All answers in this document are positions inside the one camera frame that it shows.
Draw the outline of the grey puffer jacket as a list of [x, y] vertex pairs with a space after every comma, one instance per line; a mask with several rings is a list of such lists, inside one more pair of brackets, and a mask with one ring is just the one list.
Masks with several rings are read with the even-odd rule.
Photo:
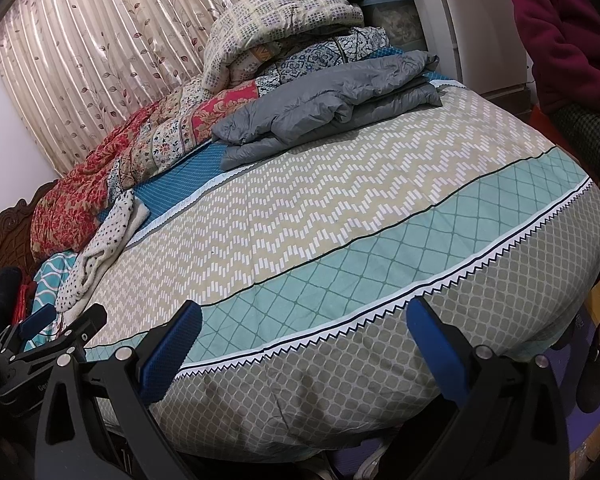
[[224, 171], [295, 146], [442, 104], [425, 77], [438, 58], [426, 51], [324, 68], [282, 84], [212, 127], [226, 145]]

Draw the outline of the teal patterned pillow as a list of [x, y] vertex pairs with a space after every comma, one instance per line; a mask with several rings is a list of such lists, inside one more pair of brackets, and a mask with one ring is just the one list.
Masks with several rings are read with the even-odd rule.
[[[58, 252], [58, 254], [52, 255], [41, 264], [33, 278], [33, 281], [36, 283], [32, 302], [33, 313], [38, 312], [46, 304], [51, 304], [52, 306], [56, 304], [58, 290], [68, 278], [77, 256], [76, 252]], [[52, 341], [57, 337], [61, 326], [61, 315], [55, 313], [53, 321], [30, 339], [24, 348], [29, 351], [41, 347], [46, 342]]]

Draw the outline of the carved wooden headboard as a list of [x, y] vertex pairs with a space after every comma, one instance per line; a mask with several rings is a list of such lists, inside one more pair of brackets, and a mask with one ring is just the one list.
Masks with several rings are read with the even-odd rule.
[[41, 185], [30, 200], [20, 198], [14, 206], [0, 212], [0, 272], [5, 268], [17, 268], [19, 280], [12, 286], [18, 298], [21, 283], [33, 278], [40, 266], [31, 252], [31, 223], [36, 205], [50, 192], [58, 180]]

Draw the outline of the patterned bed sheet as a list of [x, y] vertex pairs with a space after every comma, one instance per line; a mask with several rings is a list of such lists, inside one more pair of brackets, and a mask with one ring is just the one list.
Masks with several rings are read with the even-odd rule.
[[438, 107], [219, 174], [106, 272], [92, 360], [201, 307], [152, 408], [178, 450], [294, 460], [414, 416], [437, 394], [415, 297], [512, 358], [566, 328], [600, 272], [600, 189], [505, 110], [437, 90]]

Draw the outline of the red floral patchwork quilt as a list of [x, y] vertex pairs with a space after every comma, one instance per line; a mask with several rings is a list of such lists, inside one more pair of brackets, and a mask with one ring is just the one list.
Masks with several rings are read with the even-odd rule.
[[352, 27], [330, 37], [303, 34], [261, 44], [230, 64], [230, 84], [212, 93], [195, 77], [112, 130], [84, 162], [35, 206], [31, 254], [78, 252], [94, 236], [100, 214], [130, 188], [163, 174], [211, 139], [212, 126], [294, 78], [365, 60], [389, 47], [381, 27]]

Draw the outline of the white dotted cloth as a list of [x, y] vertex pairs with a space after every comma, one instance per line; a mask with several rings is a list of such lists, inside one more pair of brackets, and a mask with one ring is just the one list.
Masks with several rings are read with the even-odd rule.
[[105, 221], [76, 257], [65, 283], [60, 286], [55, 309], [63, 326], [71, 324], [87, 308], [106, 271], [148, 217], [149, 209], [132, 190], [117, 198]]

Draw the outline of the cream floral curtain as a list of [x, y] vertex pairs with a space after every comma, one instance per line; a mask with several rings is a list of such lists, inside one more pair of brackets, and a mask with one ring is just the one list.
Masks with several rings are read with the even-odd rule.
[[238, 0], [15, 0], [0, 73], [58, 174], [130, 116], [201, 73], [213, 22]]

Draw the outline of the cream patterned folded comforter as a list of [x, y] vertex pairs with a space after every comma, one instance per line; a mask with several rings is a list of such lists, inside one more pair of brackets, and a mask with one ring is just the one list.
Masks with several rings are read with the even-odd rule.
[[261, 44], [329, 26], [361, 26], [361, 8], [348, 0], [239, 0], [212, 25], [204, 48], [201, 87], [228, 86], [230, 64]]

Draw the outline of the white cabinet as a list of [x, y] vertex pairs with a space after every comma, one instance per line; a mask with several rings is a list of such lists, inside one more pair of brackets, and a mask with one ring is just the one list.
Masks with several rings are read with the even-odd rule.
[[522, 89], [528, 82], [510, 0], [414, 0], [438, 72], [483, 96]]

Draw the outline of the person in maroon sweater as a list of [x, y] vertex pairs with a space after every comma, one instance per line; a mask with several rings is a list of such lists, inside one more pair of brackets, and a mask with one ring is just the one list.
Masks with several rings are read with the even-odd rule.
[[[600, 0], [512, 0], [532, 61], [543, 113], [600, 180]], [[578, 386], [577, 404], [600, 406], [600, 324]]]

